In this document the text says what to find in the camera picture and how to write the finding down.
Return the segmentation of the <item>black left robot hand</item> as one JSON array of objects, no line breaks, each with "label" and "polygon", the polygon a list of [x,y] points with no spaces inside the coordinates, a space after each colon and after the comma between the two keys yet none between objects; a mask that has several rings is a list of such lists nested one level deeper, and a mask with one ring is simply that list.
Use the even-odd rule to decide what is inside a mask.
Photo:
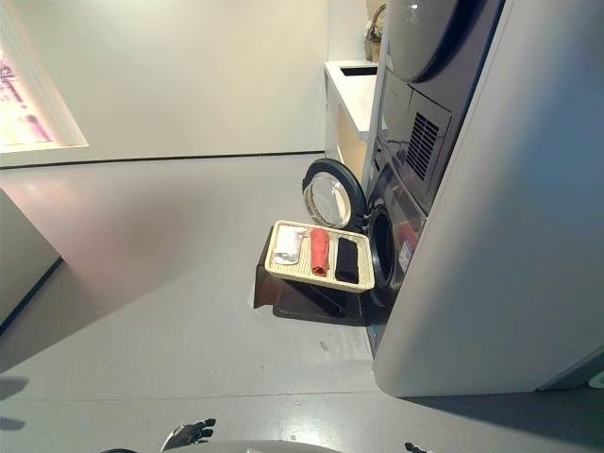
[{"label": "black left robot hand", "polygon": [[206,443],[212,437],[215,425],[215,418],[207,418],[191,424],[181,424],[168,434],[161,450]]}]

